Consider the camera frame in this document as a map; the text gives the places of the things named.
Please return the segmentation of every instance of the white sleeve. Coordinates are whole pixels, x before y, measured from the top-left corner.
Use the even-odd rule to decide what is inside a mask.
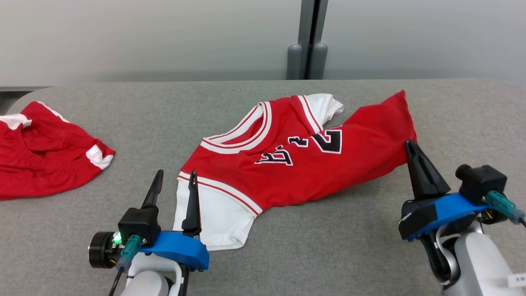
[[[331,94],[312,94],[304,96],[312,116],[321,128],[332,119],[334,114],[343,112],[343,104],[334,99]]]

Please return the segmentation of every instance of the green led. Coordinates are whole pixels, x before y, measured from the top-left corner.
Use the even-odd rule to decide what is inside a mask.
[[[120,232],[117,231],[113,234],[113,243],[114,244],[122,244],[123,238],[120,236]]]

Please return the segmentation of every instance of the blue plastic part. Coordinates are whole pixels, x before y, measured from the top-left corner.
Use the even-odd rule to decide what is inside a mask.
[[[208,270],[210,264],[210,254],[203,243],[175,231],[161,231],[155,245],[140,252],[151,252],[195,270]]]
[[[486,195],[488,205],[510,219],[511,223],[518,225],[520,219],[524,219],[524,212],[517,209],[515,204],[499,192],[492,190]]]
[[[131,266],[133,257],[137,255],[140,247],[143,245],[143,240],[138,235],[132,235],[126,242],[126,246],[120,253],[120,259],[117,262],[117,269],[124,267],[124,272],[127,272]]]
[[[449,224],[458,219],[464,218],[473,213],[478,213],[488,209],[487,204],[474,205],[465,199],[460,193],[448,194],[440,199],[427,204],[426,206],[435,205],[437,212],[437,219],[427,224],[424,228],[417,231],[415,234],[406,238],[406,240],[414,240],[418,235],[428,233],[436,230],[442,225]]]

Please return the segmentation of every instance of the clothing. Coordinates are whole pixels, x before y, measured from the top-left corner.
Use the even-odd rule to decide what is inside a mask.
[[[115,155],[100,140],[42,102],[0,116],[0,200],[52,195],[80,187]]]
[[[204,138],[178,177],[174,229],[186,217],[192,170],[201,241],[222,250],[243,246],[266,209],[317,200],[406,163],[403,144],[416,133],[404,91],[322,130],[342,110],[330,94],[280,98],[259,103],[228,133]]]

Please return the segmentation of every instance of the gray table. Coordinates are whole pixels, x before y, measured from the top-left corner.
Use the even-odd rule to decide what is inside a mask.
[[[116,83],[31,93],[117,151],[82,188],[0,202],[0,295],[106,295],[116,270],[92,269],[87,246],[139,206],[158,169],[165,181],[159,223],[170,229],[176,176],[204,136],[224,133],[259,101],[331,93],[346,109],[379,103],[401,89],[419,142],[452,188],[457,166],[490,164],[508,176],[506,193],[526,209],[526,92],[478,80]],[[369,183],[258,217],[246,245],[211,253],[189,295],[438,295],[422,245],[400,239],[400,207],[412,198],[406,166]],[[526,271],[526,231],[486,227],[514,272]]]

